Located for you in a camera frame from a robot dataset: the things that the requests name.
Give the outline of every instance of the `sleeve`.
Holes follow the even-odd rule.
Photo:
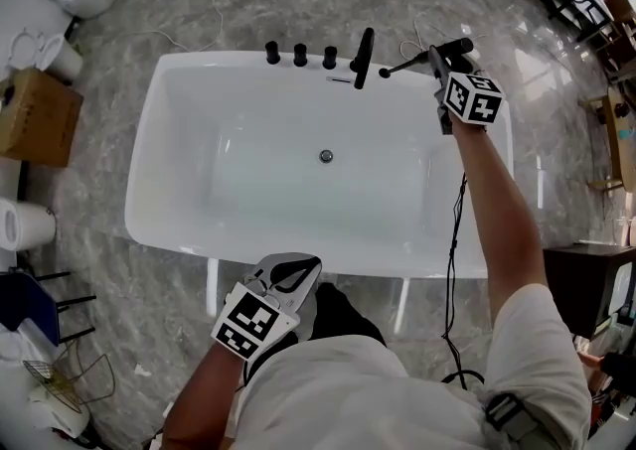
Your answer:
[[[489,393],[513,393],[540,408],[571,448],[583,447],[591,398],[569,329],[546,286],[524,286],[499,311],[485,379]]]
[[[627,395],[636,395],[636,357],[608,353],[600,363],[600,369],[611,375],[612,387]]]

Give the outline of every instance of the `gray marble floor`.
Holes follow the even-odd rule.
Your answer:
[[[515,173],[539,223],[545,245],[576,239],[621,239],[624,193],[600,196],[585,181],[608,174],[603,129],[579,107],[605,80],[593,53],[572,43],[574,32],[550,22],[538,0],[117,0],[113,8],[79,27],[85,70],[76,87],[85,96],[70,166],[32,166],[28,199],[51,207],[58,218],[54,243],[31,259],[38,272],[69,269],[69,279],[49,281],[56,296],[94,293],[83,310],[63,315],[63,328],[90,320],[97,331],[80,344],[88,363],[107,353],[116,376],[114,397],[92,405],[97,428],[114,448],[137,448],[163,422],[162,412],[210,345],[205,312],[206,260],[132,241],[123,221],[130,155],[145,91],[157,59],[179,51],[156,34],[161,29],[196,50],[223,32],[215,50],[261,50],[275,40],[291,51],[303,42],[310,53],[327,45],[352,58],[365,27],[376,30],[374,62],[402,61],[399,44],[416,41],[416,19],[425,44],[447,36],[475,39],[479,62],[508,93],[515,141]],[[416,49],[405,46],[410,55]],[[222,263],[221,290],[244,266]],[[441,379],[451,359],[439,338],[444,283],[408,283],[403,318],[401,279],[326,274],[385,334],[412,375]],[[483,371],[491,333],[484,280],[457,285],[453,337],[466,367]],[[311,322],[303,307],[301,333]],[[151,375],[136,375],[140,364]],[[104,370],[84,387],[107,389]]]

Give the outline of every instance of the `black faucet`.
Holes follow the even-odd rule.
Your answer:
[[[357,74],[356,82],[354,83],[355,89],[362,89],[365,85],[367,71],[369,70],[369,64],[371,63],[371,53],[374,50],[375,35],[373,28],[367,28],[365,30],[365,33],[362,36],[362,41],[360,41],[358,54],[349,64],[349,68]]]

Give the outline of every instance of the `black cable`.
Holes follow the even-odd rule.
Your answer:
[[[461,185],[459,186],[459,194],[457,195],[457,200],[455,201],[455,205],[453,206],[453,216],[454,216],[453,237],[450,242],[450,250],[448,251],[448,266],[446,268],[446,311],[445,311],[446,331],[441,337],[448,344],[450,353],[453,356],[453,360],[455,361],[455,366],[457,367],[457,372],[448,375],[442,380],[442,382],[451,382],[456,377],[459,376],[459,380],[461,381],[461,387],[467,390],[468,388],[466,386],[466,379],[464,375],[473,375],[477,377],[481,382],[484,382],[484,378],[479,373],[465,370],[461,367],[461,356],[459,354],[459,350],[457,350],[453,342],[450,340],[450,335],[449,335],[455,323],[455,281],[456,281],[455,279],[455,249],[457,248],[457,235],[459,233],[459,225],[461,224],[461,216],[464,211],[464,194],[465,193],[466,193],[466,173],[464,173],[461,178]]]

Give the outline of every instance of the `faucet handle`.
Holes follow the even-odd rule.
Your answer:
[[[280,62],[280,54],[278,53],[278,44],[274,41],[269,41],[265,44],[265,51],[267,52],[267,62],[270,65],[276,65]]]
[[[330,71],[336,67],[336,58],[338,57],[338,50],[333,46],[325,48],[325,59],[322,61],[322,66]]]
[[[294,64],[297,67],[305,67],[307,65],[307,46],[304,44],[296,44],[294,46]]]

